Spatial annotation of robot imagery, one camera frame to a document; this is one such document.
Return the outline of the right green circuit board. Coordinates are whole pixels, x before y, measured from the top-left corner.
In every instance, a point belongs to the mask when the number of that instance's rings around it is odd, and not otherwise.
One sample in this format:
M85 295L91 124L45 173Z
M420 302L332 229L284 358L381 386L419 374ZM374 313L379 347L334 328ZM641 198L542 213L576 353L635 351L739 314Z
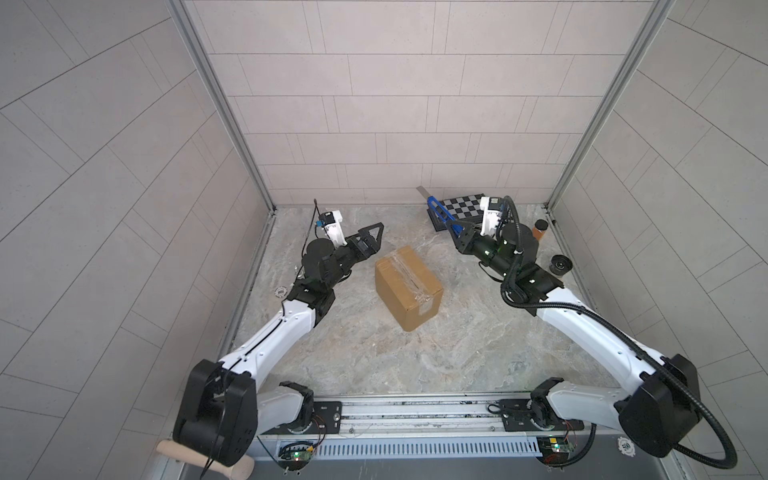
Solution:
M564 463L569 459L572 445L565 437L537 437L541 456L538 460L545 465Z

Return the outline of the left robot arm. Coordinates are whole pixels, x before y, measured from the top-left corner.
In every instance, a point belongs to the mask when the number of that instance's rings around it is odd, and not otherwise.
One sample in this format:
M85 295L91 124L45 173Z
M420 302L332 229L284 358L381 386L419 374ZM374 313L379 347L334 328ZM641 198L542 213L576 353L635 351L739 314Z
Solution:
M247 451L256 436L278 427L303 433L321 424L310 388L283 382L265 393L259 389L279 360L327 315L335 286L379 252L384 226L375 223L345 236L334 223L326 232L305 246L297 278L275 316L220 360L194 366L172 437L158 444L159 453L245 478L253 468Z

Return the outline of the aluminium mounting rail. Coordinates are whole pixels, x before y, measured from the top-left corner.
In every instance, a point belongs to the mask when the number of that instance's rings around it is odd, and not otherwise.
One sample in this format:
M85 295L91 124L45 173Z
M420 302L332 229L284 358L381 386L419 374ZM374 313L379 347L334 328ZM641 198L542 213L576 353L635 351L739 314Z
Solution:
M425 397L344 398L340 431L329 435L462 435L487 432L496 428L506 432L499 416L486 407L501 399L525 399L520 394L499 397L482 395L447 395Z

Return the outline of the left green circuit board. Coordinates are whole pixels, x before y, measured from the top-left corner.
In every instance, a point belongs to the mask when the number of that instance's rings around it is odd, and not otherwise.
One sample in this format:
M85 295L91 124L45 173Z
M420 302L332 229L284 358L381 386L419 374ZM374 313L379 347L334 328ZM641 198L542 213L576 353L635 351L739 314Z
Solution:
M316 450L313 442L297 441L282 446L279 450L279 458L288 463L308 463Z

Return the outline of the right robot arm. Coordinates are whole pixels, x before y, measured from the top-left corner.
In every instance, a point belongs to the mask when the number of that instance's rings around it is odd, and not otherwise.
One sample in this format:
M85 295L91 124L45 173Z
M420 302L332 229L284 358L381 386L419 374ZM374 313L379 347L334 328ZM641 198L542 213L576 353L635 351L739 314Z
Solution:
M643 346L585 306L536 262L539 227L524 225L508 198L460 197L444 204L427 198L433 223L457 251L491 270L503 302L564 333L617 380L619 390L592 388L551 377L536 387L528 409L540 429L587 421L622 431L644 452L664 457L704 419L693 364Z

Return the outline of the orange spice bottle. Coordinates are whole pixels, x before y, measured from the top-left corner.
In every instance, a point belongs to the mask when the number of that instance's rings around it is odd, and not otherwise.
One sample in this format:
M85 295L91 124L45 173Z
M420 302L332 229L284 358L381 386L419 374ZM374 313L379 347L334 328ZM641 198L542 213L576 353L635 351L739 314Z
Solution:
M533 237L540 241L549 228L549 222L545 219L537 219L532 228Z

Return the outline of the blue utility knife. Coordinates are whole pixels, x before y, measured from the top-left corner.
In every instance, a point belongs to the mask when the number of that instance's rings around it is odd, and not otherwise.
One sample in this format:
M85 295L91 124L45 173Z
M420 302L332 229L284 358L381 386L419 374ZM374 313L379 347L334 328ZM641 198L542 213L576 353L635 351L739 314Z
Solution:
M425 198L427 206L434 214L435 218L438 219L452 235L462 232L463 227L456 223L456 219L453 215L439 200L431 195L425 187L418 186L417 191Z

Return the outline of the brown cardboard express box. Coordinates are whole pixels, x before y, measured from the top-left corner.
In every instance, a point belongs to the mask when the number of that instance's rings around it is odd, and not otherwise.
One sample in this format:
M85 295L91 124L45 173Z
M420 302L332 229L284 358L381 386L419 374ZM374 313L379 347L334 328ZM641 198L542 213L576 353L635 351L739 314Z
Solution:
M444 288L411 246L404 246L375 264L376 291L405 332L435 317Z

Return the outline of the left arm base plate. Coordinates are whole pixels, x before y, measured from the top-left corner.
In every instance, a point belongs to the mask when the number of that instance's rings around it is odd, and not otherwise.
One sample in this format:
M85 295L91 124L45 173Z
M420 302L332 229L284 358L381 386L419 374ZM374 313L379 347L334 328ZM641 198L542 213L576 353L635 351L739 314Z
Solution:
M312 412L303 407L299 417L264 432L264 435L338 434L343 404L340 401L315 401Z

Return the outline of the green circuit board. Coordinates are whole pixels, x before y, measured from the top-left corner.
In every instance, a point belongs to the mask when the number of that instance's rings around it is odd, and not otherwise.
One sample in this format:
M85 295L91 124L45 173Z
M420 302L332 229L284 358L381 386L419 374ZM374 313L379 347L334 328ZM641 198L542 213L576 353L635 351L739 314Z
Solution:
M565 437L537 437L541 456L538 460L545 465L564 463L569 459L572 445Z
M279 450L279 458L288 463L308 463L316 450L313 442L297 441L282 446Z

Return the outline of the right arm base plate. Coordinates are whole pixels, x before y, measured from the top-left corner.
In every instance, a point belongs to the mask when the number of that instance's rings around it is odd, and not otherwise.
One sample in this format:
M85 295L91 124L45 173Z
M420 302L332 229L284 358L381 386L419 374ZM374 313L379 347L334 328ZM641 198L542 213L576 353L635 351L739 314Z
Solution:
M487 411L499 416L506 432L582 431L581 420L564 420L542 402L530 398L501 399L490 403Z

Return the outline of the white spice jar black lid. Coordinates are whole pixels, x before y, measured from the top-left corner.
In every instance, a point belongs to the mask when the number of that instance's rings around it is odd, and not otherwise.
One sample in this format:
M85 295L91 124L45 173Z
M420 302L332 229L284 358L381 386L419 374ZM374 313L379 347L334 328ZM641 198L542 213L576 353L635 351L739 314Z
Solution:
M551 257L549 271L558 277L562 277L573 269L572 260L562 254L556 254Z

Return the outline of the white round sticker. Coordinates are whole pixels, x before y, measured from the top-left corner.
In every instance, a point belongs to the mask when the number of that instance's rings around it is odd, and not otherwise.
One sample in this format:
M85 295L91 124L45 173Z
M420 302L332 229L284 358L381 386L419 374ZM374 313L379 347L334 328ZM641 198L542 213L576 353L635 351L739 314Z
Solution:
M617 447L619 452L624 456L633 458L636 455L635 444L627 437L624 437L624 436L618 437Z

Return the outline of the black white chessboard box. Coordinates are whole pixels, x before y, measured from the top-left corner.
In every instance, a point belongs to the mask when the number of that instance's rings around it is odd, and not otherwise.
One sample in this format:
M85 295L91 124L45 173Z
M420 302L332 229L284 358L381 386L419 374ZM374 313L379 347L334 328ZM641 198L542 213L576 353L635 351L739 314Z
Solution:
M482 211L480 209L480 200L483 194L473 194L464 197L464 205L458 208L455 216L456 220L472 222L474 224L480 224L482 222Z

